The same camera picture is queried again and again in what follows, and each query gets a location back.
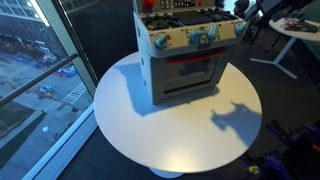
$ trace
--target toy stove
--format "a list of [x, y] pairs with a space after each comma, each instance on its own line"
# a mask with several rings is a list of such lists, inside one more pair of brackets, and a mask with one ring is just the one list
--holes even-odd
[[133, 0], [144, 84], [153, 104], [213, 88], [246, 23], [213, 0]]

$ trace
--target gray carpet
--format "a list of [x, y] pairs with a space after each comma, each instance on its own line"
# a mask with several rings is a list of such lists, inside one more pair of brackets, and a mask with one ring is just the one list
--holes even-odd
[[[288, 37], [282, 36], [271, 48], [277, 35], [278, 33], [269, 28], [263, 29], [250, 50], [248, 46], [251, 38], [245, 37], [230, 61], [252, 82], [262, 103], [263, 124], [255, 143], [248, 150], [251, 157], [259, 157], [280, 143], [264, 128], [264, 125], [271, 120], [277, 119], [286, 130], [292, 130], [304, 124], [313, 124], [320, 117], [320, 91], [317, 88], [319, 84], [317, 78], [320, 77], [320, 73], [314, 70], [319, 67], [319, 62], [301, 41], [294, 44], [281, 62], [284, 67], [296, 74], [298, 79], [292, 79], [272, 65], [249, 61], [250, 57], [274, 59], [288, 41]], [[219, 169], [185, 174], [176, 179], [248, 179], [243, 172], [246, 167], [241, 159], [237, 159]], [[268, 179], [268, 172], [264, 175], [260, 179]], [[119, 153], [98, 128], [59, 179], [156, 180], [162, 178], [153, 174], [147, 167]]]

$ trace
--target black chair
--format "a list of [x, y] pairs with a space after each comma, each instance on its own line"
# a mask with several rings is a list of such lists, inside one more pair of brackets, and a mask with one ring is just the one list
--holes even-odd
[[[288, 14], [304, 8], [306, 5], [310, 4], [313, 0], [257, 0], [256, 1], [256, 12], [261, 12], [261, 22], [258, 31], [256, 32], [253, 41], [251, 42], [249, 49], [257, 38], [258, 34], [262, 29], [263, 24], [267, 24], [271, 19], [276, 22], [280, 18], [287, 16]], [[250, 20], [255, 14], [252, 13], [250, 16], [246, 16], [245, 20]]]
[[248, 9], [250, 4], [249, 0], [237, 0], [234, 3], [234, 14], [242, 19], [245, 18], [244, 12]]

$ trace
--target table top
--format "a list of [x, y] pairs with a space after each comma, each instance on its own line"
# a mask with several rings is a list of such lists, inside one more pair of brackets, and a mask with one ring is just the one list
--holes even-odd
[[[299, 31], [287, 31], [283, 29], [283, 25], [285, 23], [285, 18], [281, 18], [277, 22], [273, 22], [272, 20], [269, 21], [269, 25], [276, 31], [285, 34], [287, 36], [296, 37], [302, 40], [308, 41], [320, 41], [320, 32], [312, 33], [312, 32], [299, 32]], [[305, 22], [310, 23], [312, 25], [316, 25], [317, 27], [320, 26], [319, 23], [305, 20]]]
[[95, 97], [97, 123], [123, 155], [150, 168], [193, 173], [242, 155], [261, 126], [261, 104], [250, 81], [228, 64], [212, 90], [153, 105], [138, 53], [113, 65]]

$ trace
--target window frame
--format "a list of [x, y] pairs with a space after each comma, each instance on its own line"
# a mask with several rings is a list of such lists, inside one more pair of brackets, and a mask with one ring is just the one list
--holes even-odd
[[[38, 3], [67, 54], [69, 56], [75, 53], [79, 54], [80, 57], [75, 58], [72, 63], [86, 85], [88, 92], [94, 97], [98, 83], [97, 77], [94, 75], [85, 54], [81, 51], [82, 47], [75, 38], [74, 31], [70, 28], [71, 26], [68, 26], [69, 21], [67, 17], [62, 13], [59, 15], [57, 11], [59, 7], [61, 8], [61, 4], [57, 1], [54, 2], [54, 0], [36, 0], [36, 3]], [[23, 179], [43, 179], [49, 177], [50, 179], [57, 179], [96, 128], [97, 123], [94, 118], [92, 104], [67, 132], [63, 134], [60, 138], [61, 141], [59, 139]]]

